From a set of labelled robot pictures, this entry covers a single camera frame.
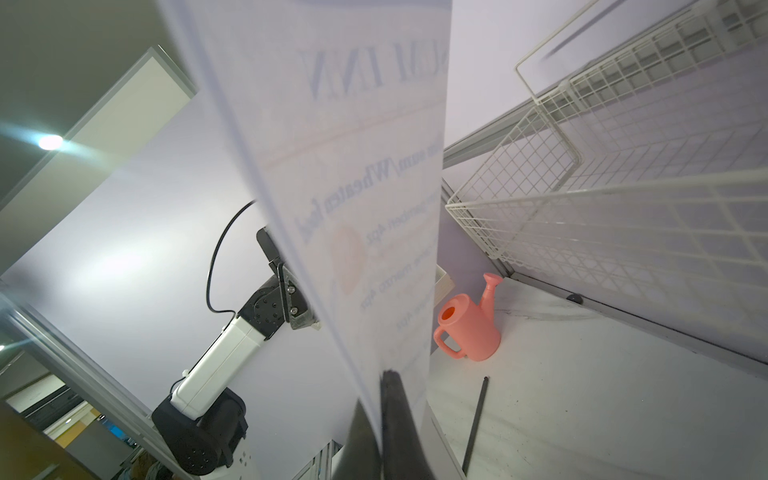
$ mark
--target translucent paper sheet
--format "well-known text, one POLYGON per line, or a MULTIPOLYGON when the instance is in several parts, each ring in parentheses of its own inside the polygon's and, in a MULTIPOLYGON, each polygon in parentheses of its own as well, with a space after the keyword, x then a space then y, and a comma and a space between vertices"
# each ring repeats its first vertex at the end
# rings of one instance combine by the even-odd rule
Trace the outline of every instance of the translucent paper sheet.
POLYGON ((374 431, 385 369, 400 372, 420 425, 450 1, 167 0, 164 9, 374 431))

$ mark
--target metal frame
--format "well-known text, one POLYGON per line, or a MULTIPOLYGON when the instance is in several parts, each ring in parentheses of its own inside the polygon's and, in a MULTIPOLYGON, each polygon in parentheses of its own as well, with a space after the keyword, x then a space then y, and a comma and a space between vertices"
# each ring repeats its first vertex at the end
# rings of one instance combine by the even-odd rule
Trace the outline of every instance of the metal frame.
POLYGON ((341 445, 331 440, 301 469, 293 480, 331 480, 331 460, 341 449, 341 445))
POLYGON ((19 302, 3 282, 0 282, 0 319, 9 335, 16 336, 43 365, 107 415, 158 461, 181 478, 196 478, 176 463, 160 433, 154 429, 151 413, 146 407, 43 315, 19 302))
MULTIPOLYGON (((89 108, 87 112, 85 112, 85 115, 83 115, 80 120, 75 123, 72 128, 69 129, 69 131, 63 135, 65 141, 71 140, 106 104, 109 102, 112 97, 117 94, 121 88, 125 86, 125 84, 128 83, 129 80, 133 78, 133 76, 141 70, 144 65, 150 61, 152 58, 154 58, 157 63, 160 64, 161 67, 168 73, 168 75, 173 78, 176 83, 179 85, 181 90, 187 94, 189 98, 192 98, 197 93, 197 88, 192 83, 192 80, 188 78, 188 76, 185 75, 185 73, 174 63, 173 60, 170 59, 168 54, 163 50, 163 48, 160 45, 155 45, 154 47, 149 47, 149 49, 134 63, 131 68, 126 71, 122 77, 112 85, 112 87, 105 93, 99 100, 94 104, 93 107, 89 108)), ((32 169, 27 172, 27 174, 0 200, 0 210, 5 208, 6 205, 15 197, 18 192, 22 191, 24 187, 29 183, 29 181, 38 173, 40 173, 40 170, 45 167, 45 165, 48 164, 48 162, 51 161, 51 159, 58 154, 59 152, 56 150, 49 151, 47 154, 41 158, 38 163, 32 167, 32 169)))

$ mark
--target white wall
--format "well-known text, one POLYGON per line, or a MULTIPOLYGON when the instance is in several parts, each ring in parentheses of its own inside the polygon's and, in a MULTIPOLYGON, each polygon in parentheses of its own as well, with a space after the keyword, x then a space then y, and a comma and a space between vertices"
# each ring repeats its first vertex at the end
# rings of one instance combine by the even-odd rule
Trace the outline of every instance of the white wall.
MULTIPOLYGON (((210 255, 249 199, 198 94, 2 279, 153 409, 229 320, 205 306, 210 255)), ((238 310, 271 275, 251 207, 223 242, 211 289, 238 310)), ((264 478, 289 480, 344 442, 356 393, 323 330, 284 326, 230 384, 264 478)))
POLYGON ((21 392, 8 397, 5 401, 13 407, 16 412, 21 413, 64 385, 64 382, 62 382, 56 375, 51 374, 39 379, 21 392))
POLYGON ((442 171, 442 179, 453 191, 458 191, 462 185, 488 160, 492 152, 470 158, 460 164, 452 165, 442 171))
POLYGON ((48 369, 32 355, 24 353, 0 376, 0 399, 12 395, 47 374, 48 369))
MULTIPOLYGON (((614 1, 598 2, 585 20, 614 1)), ((530 98, 515 74, 515 64, 586 3, 587 0, 453 2, 446 147, 530 98)), ((522 71, 535 90, 544 88, 689 3, 690 0, 623 2, 568 47, 546 61, 532 58, 522 71)), ((558 39, 565 40, 583 24, 584 20, 575 23, 558 39)))
POLYGON ((189 100, 163 66, 149 58, 0 210, 0 272, 136 154, 189 100))

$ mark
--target light fixture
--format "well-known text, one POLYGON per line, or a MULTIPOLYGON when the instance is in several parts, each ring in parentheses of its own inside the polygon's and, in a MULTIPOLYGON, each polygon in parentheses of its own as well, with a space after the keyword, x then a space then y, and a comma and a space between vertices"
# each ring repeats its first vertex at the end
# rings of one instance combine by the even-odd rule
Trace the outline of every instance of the light fixture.
POLYGON ((38 141, 38 146, 43 150, 56 150, 64 143, 64 139, 58 135, 44 135, 38 141))

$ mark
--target white wire basket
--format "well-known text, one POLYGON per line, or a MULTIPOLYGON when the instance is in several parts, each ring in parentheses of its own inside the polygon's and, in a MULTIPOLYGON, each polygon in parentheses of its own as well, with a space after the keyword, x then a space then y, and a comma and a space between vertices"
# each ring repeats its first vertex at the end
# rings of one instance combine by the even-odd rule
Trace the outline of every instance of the white wire basket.
POLYGON ((698 2, 543 94, 521 75, 534 106, 446 209, 491 258, 768 358, 766 37, 765 0, 698 2))

